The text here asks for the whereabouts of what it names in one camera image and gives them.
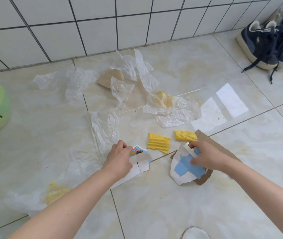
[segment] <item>shoelace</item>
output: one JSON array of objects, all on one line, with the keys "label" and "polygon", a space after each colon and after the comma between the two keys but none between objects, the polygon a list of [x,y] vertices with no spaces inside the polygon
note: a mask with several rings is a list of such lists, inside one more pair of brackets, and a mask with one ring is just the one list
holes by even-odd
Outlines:
[{"label": "shoelace", "polygon": [[268,64],[268,62],[271,59],[271,56],[276,54],[275,47],[276,47],[276,41],[277,41],[277,38],[278,38],[277,33],[275,33],[275,31],[273,29],[270,32],[264,32],[264,35],[265,35],[266,44],[263,46],[262,55],[259,56],[251,65],[244,68],[242,72],[245,72],[249,69],[252,69],[264,58],[266,58],[267,64]]},{"label": "shoelace", "polygon": [[[283,53],[283,28],[279,28],[279,31],[277,32],[278,37],[280,37],[282,40],[280,40],[279,47],[277,48],[275,56],[278,58]],[[271,75],[270,75],[270,82],[273,84],[273,74],[277,71],[277,68],[279,67],[280,62],[277,62],[277,66],[273,69]]]}]

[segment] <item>floor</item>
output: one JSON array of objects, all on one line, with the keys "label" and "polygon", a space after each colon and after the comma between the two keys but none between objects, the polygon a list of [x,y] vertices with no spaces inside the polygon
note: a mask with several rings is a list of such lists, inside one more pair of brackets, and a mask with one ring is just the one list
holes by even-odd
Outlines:
[{"label": "floor", "polygon": [[[155,91],[173,96],[191,92],[202,117],[178,128],[161,128],[142,112],[147,93],[137,81],[126,107],[117,114],[120,138],[147,147],[148,133],[153,132],[171,137],[173,152],[178,148],[174,130],[200,129],[283,187],[283,69],[275,73],[272,85],[267,71],[254,68],[241,73],[250,62],[234,40],[238,32],[138,48],[160,82]],[[54,71],[95,69],[115,57],[116,53],[107,53],[0,73],[12,105],[11,120],[0,131],[0,238],[28,220],[25,213],[8,206],[12,205],[8,193],[31,194],[47,187],[67,169],[74,150],[82,150],[94,162],[98,154],[88,111],[116,107],[111,92],[94,83],[83,100],[73,104],[64,102],[55,89],[39,90],[32,80]],[[221,88],[226,96],[217,93]],[[77,238],[175,239],[192,225],[212,238],[283,238],[226,175],[215,171],[202,186],[178,186],[170,178],[170,157],[150,152],[154,159],[160,158],[150,164],[150,171],[109,190]]]}]

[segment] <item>hand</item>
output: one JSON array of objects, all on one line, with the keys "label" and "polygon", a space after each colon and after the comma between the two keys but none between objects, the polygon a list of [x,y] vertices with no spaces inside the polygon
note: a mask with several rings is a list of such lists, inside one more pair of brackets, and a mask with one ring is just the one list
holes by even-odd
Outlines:
[{"label": "hand", "polygon": [[102,170],[107,170],[110,174],[114,175],[116,181],[124,178],[133,167],[129,163],[129,155],[132,149],[123,140],[119,140],[117,144],[112,146],[112,150],[108,153]]},{"label": "hand", "polygon": [[200,156],[190,161],[191,164],[202,165],[207,169],[223,171],[229,156],[220,152],[213,145],[205,141],[193,141],[189,144],[190,148],[199,148]]}]

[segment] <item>white shoe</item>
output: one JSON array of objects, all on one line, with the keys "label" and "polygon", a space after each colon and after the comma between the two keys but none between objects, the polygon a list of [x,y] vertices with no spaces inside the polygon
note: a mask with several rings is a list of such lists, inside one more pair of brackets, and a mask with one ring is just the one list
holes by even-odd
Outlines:
[{"label": "white shoe", "polygon": [[183,232],[181,239],[211,239],[211,237],[200,227],[189,227]]}]

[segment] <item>wall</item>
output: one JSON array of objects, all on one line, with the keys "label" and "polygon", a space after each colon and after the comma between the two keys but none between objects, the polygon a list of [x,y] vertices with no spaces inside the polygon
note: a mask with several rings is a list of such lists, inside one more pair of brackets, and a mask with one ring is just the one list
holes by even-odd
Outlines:
[{"label": "wall", "polygon": [[265,21],[283,0],[0,0],[0,70]]}]

